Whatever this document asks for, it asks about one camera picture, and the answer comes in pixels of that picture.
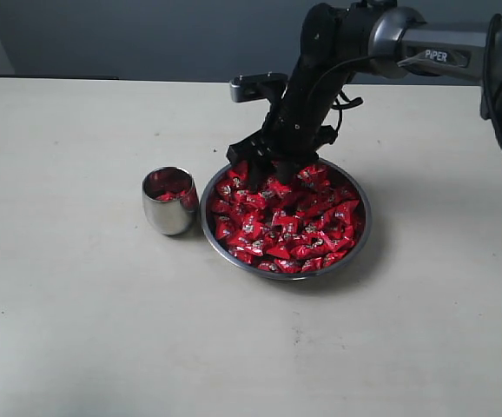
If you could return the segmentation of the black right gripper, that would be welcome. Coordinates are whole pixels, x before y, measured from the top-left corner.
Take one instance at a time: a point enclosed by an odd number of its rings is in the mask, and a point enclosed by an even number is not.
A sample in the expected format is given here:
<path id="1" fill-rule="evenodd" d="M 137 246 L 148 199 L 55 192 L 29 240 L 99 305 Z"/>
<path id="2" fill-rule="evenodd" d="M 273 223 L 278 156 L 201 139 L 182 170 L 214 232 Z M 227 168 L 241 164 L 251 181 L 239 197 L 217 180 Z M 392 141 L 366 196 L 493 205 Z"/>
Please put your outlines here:
<path id="1" fill-rule="evenodd" d="M 290 184 L 299 164 L 311 162 L 320 146 L 335 141 L 333 129 L 328 134 L 321 134 L 319 129 L 333 106 L 337 89 L 314 89 L 314 84 L 315 80 L 306 76 L 289 77 L 281 99 L 270 103 L 259 130 L 228 147 L 227 159 L 232 165 L 248 162 L 250 191 L 257 191 L 274 172 L 281 184 Z"/>

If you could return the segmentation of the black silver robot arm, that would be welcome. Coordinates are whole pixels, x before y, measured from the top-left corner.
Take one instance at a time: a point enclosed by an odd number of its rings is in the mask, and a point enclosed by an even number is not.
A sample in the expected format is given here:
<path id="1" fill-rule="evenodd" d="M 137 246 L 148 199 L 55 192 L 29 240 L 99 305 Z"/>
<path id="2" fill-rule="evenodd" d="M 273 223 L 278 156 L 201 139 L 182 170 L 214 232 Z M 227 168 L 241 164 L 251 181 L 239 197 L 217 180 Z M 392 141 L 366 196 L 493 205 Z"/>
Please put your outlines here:
<path id="1" fill-rule="evenodd" d="M 359 1 L 345 9 L 319 3 L 301 28 L 300 55 L 290 75 L 238 76 L 237 103 L 266 99 L 262 126 L 228 147 L 232 165 L 245 162 L 252 185 L 269 175 L 289 183 L 333 143 L 329 111 L 361 105 L 344 87 L 357 74 L 397 79 L 449 76 L 481 88 L 480 115 L 492 124 L 502 151 L 502 16 L 488 23 L 428 23 L 394 1 Z"/>

